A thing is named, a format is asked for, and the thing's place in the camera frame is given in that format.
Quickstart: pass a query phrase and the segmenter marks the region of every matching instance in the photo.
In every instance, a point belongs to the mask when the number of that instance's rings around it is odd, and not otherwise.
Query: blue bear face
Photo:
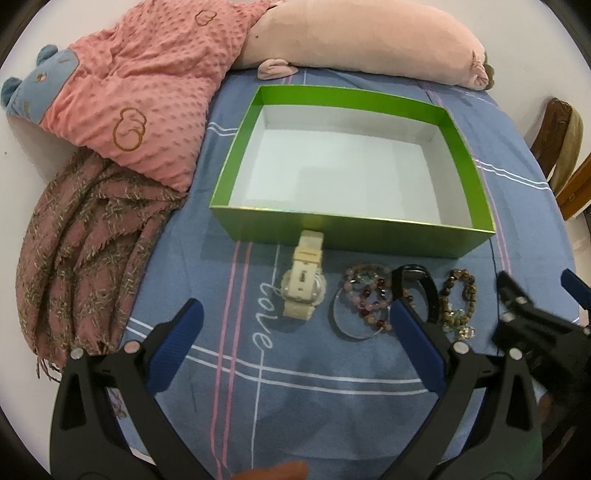
[[[37,56],[37,68],[27,78],[20,82],[11,77],[4,82],[1,98],[7,114],[41,123],[78,64],[78,57],[69,48],[58,51],[55,45],[43,47]]]

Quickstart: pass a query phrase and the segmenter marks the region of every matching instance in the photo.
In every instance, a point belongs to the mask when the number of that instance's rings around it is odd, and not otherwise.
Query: pink body pillow
[[[448,13],[407,0],[287,0],[250,30],[234,69],[279,78],[292,65],[492,86],[485,50]]]

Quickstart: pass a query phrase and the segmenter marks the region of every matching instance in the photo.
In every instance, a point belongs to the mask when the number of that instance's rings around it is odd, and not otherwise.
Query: blue gripper pad
[[[148,364],[145,387],[152,396],[166,390],[203,327],[203,305],[189,300],[172,320],[174,326]]]
[[[441,397],[447,388],[445,362],[399,300],[390,307],[390,324],[425,388]]]
[[[591,288],[568,268],[562,272],[560,284],[585,310],[591,309]]]

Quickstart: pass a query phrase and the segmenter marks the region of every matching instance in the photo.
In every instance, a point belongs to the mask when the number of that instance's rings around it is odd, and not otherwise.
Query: white watch
[[[326,296],[326,279],[322,274],[322,242],[320,232],[304,230],[294,250],[293,266],[281,280],[281,296],[285,300],[283,315],[310,320],[312,313]]]

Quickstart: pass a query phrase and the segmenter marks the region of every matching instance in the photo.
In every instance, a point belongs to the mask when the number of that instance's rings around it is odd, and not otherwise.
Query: bear ear
[[[6,82],[4,82],[4,85],[2,85],[2,90],[0,91],[0,101],[2,102],[2,106],[4,108],[8,106],[10,99],[12,98],[12,94],[16,91],[21,83],[22,80],[17,79],[16,77],[10,77],[6,80]]]
[[[56,53],[57,47],[55,45],[45,45],[37,55],[37,66],[53,57]]]

